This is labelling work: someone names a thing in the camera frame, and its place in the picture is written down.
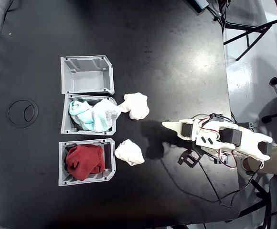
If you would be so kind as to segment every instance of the red wire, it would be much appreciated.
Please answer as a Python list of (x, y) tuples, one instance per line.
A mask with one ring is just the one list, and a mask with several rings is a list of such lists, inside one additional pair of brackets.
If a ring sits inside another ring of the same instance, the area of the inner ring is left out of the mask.
[[(205, 120), (205, 119), (207, 119), (207, 118), (200, 119), (200, 121), (198, 122), (198, 124), (199, 124), (201, 121)], [(217, 130), (207, 129), (207, 128), (203, 128), (203, 127), (199, 127), (199, 128), (200, 128), (200, 129), (202, 129), (202, 130), (209, 130), (209, 131), (213, 131), (213, 132), (216, 132), (217, 134), (219, 134), (219, 132), (218, 132)]]
[(219, 149), (219, 152), (217, 152), (217, 153), (218, 153), (218, 159), (219, 159), (219, 161), (220, 161), (223, 165), (225, 165), (225, 166), (227, 166), (228, 168), (231, 168), (231, 169), (234, 169), (234, 168), (237, 167), (237, 161), (236, 161), (235, 155), (233, 154), (233, 150), (231, 150), (231, 154), (232, 154), (232, 156), (233, 156), (233, 158), (234, 158), (234, 161), (235, 161), (235, 166), (234, 166), (234, 167), (225, 164), (225, 163), (220, 159), (220, 152), (221, 152), (221, 149)]

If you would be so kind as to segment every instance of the gray bin with red cloth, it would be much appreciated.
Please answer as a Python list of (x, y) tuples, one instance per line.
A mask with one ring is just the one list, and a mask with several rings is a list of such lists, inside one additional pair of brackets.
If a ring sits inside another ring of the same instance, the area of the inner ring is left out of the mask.
[[(85, 145), (93, 144), (96, 146), (101, 146), (103, 148), (103, 158), (105, 161), (105, 170), (101, 173), (89, 174), (87, 178), (83, 181), (77, 180), (73, 177), (65, 166), (65, 158), (68, 153), (67, 147), (74, 144)], [(106, 139), (96, 139), (87, 141), (72, 141), (72, 142), (59, 142), (59, 186), (66, 185), (77, 185), (92, 182), (109, 181), (116, 171), (115, 156), (114, 156), (114, 140), (111, 138)]]

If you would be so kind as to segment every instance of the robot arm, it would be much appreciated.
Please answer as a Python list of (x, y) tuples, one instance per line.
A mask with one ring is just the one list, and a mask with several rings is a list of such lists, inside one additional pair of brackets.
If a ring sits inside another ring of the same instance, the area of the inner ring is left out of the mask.
[(163, 122), (162, 125), (177, 132), (178, 137), (195, 142), (204, 152), (218, 158), (219, 154), (233, 152), (258, 161), (267, 161), (272, 150), (272, 138), (254, 133), (223, 118), (182, 119), (178, 122)]

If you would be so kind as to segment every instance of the gray floor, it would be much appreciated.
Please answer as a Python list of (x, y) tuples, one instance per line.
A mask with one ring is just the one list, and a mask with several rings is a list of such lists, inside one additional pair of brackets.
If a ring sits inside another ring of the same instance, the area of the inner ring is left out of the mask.
[[(277, 19), (274, 0), (262, 0), (268, 21)], [(242, 31), (226, 30), (224, 40), (228, 40)], [(253, 42), (257, 34), (250, 35)], [(246, 38), (239, 39), (225, 46), (230, 106), (238, 122), (256, 122), (258, 131), (272, 136), (277, 143), (277, 118), (269, 124), (263, 124), (261, 117), (277, 113), (277, 86), (271, 87), (269, 81), (277, 76), (277, 24), (250, 50), (240, 61), (235, 61), (245, 49)], [(259, 175), (259, 184), (268, 189), (271, 175)], [(239, 177), (240, 187), (245, 181)], [(256, 203), (253, 189), (249, 186), (240, 194), (242, 209)], [(216, 222), (206, 224), (207, 229), (254, 229), (261, 225), (264, 209), (230, 223)], [(190, 229), (203, 229), (203, 225), (188, 225)]]

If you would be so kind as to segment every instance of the electrical wire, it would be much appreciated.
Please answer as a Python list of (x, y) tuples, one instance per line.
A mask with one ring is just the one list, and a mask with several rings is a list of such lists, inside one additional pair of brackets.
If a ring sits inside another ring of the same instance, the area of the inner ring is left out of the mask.
[[(218, 201), (219, 201), (219, 204), (220, 204), (221, 206), (226, 207), (226, 208), (232, 208), (235, 196), (236, 196), (238, 193), (240, 193), (241, 191), (243, 191), (245, 188), (247, 188), (247, 187), (249, 186), (249, 184), (251, 183), (251, 181), (252, 181), (254, 175), (260, 170), (261, 165), (262, 165), (262, 163), (261, 163), (260, 166), (259, 166), (259, 168), (254, 172), (254, 174), (251, 176), (251, 178), (249, 179), (248, 183), (247, 183), (244, 187), (242, 187), (242, 188), (239, 189), (239, 190), (230, 192), (230, 193), (228, 193), (227, 195), (225, 195), (223, 198), (220, 198), (219, 195), (218, 195), (218, 193), (217, 193), (217, 190), (215, 189), (215, 187), (214, 187), (214, 185), (213, 185), (213, 183), (212, 183), (212, 181), (210, 180), (209, 176), (207, 175), (207, 173), (206, 173), (206, 171), (205, 171), (203, 165), (201, 164), (201, 162), (198, 162), (198, 164), (200, 165), (200, 167), (201, 167), (201, 169), (203, 170), (203, 172), (204, 172), (206, 178), (208, 179), (210, 185), (212, 186), (212, 189), (214, 190), (214, 193), (215, 193), (216, 196), (217, 196), (217, 199), (218, 199)], [(222, 199), (224, 199), (224, 198), (230, 196), (231, 194), (234, 194), (234, 195), (232, 196), (230, 205), (226, 205), (226, 204), (222, 203)]]
[(235, 115), (233, 114), (233, 112), (231, 111), (231, 117), (234, 119), (235, 123), (238, 123), (237, 119), (235, 118)]
[(233, 154), (233, 150), (231, 150), (231, 154), (232, 154), (232, 157), (234, 158), (234, 161), (235, 161), (235, 166), (230, 166), (230, 165), (227, 165), (225, 162), (223, 162), (220, 158), (220, 153), (221, 153), (221, 149), (219, 149), (219, 151), (216, 151), (218, 153), (218, 159), (219, 161), (221, 162), (221, 164), (223, 164), (224, 166), (230, 168), (230, 169), (236, 169), (237, 168), (237, 160), (236, 160), (236, 157), (235, 155)]
[(12, 3), (13, 3), (13, 0), (10, 0), (10, 1), (9, 1), (9, 4), (8, 4), (8, 6), (7, 6), (7, 8), (6, 8), (6, 11), (5, 11), (5, 14), (4, 14), (4, 19), (3, 19), (2, 24), (3, 24), (3, 23), (5, 22), (5, 20), (6, 20), (7, 13), (9, 12), (9, 9), (10, 9), (10, 6), (12, 5)]
[(231, 118), (225, 117), (225, 116), (223, 116), (223, 115), (221, 115), (221, 114), (211, 113), (210, 116), (212, 116), (212, 115), (218, 116), (218, 117), (221, 117), (221, 118), (224, 118), (224, 119), (230, 121), (231, 123), (234, 123), (234, 122), (231, 120)]
[(224, 17), (223, 32), (224, 32), (224, 29), (225, 29), (225, 23), (226, 23), (226, 10), (228, 9), (228, 1), (229, 1), (229, 0), (226, 0), (225, 10), (224, 10), (224, 13), (223, 13), (223, 17)]
[(199, 127), (200, 129), (202, 129), (202, 130), (209, 130), (209, 131), (211, 131), (211, 132), (216, 133), (216, 135), (217, 135), (216, 140), (218, 140), (218, 139), (220, 138), (220, 134), (219, 134), (219, 132), (218, 132), (217, 130), (207, 129), (207, 128), (203, 128), (203, 127), (202, 127), (202, 125), (203, 125), (205, 122), (209, 121), (209, 120), (210, 120), (210, 118), (203, 118), (203, 119), (200, 119), (200, 121), (198, 122), (198, 127)]
[(207, 6), (206, 7), (208, 11), (214, 16), (214, 21), (218, 21), (220, 24), (221, 28), (223, 27), (223, 22), (221, 21), (221, 15), (219, 12), (214, 11), (211, 7)]
[(208, 116), (208, 117), (210, 117), (209, 114), (200, 113), (200, 114), (196, 114), (194, 117), (191, 117), (191, 119), (193, 119), (195, 117), (198, 117), (198, 116)]

